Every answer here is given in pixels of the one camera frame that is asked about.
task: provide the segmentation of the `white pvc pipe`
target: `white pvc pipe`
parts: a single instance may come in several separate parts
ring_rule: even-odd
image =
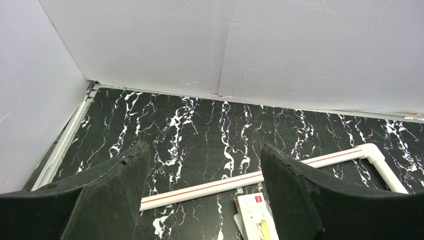
[[[148,209],[175,204],[191,199],[196,199],[212,194],[225,192],[232,189],[262,183],[264,176],[261,171],[256,171],[240,176],[234,176],[218,181],[213,181],[197,186],[186,187],[179,190],[169,191],[157,195],[143,197],[141,199],[140,212]]]
[[[301,162],[314,168],[322,168],[352,159],[365,158],[367,158],[368,161],[375,166],[392,192],[408,194],[408,191],[404,188],[402,183],[385,162],[385,157],[383,154],[380,152],[378,147],[372,143],[359,145],[349,150],[302,160]],[[264,177],[262,172],[256,171],[240,176],[200,184],[197,186],[191,186],[179,190],[143,197],[141,199],[140,211],[167,206],[170,204],[217,194],[232,189],[238,189],[245,186],[258,184],[263,181]]]

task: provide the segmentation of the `black marble floor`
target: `black marble floor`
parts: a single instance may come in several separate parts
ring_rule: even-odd
[[[145,195],[255,172],[270,143],[305,160],[376,144],[410,193],[424,191],[419,123],[100,88],[54,180],[84,171],[146,141],[152,169]],[[337,178],[387,189],[366,160],[320,168]],[[258,184],[142,213],[136,239],[241,239],[235,197]]]

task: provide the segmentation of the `white wall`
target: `white wall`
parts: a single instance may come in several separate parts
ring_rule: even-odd
[[[0,193],[21,190],[88,82],[37,0],[0,2]]]
[[[102,84],[424,113],[424,1],[40,1],[83,74]]]

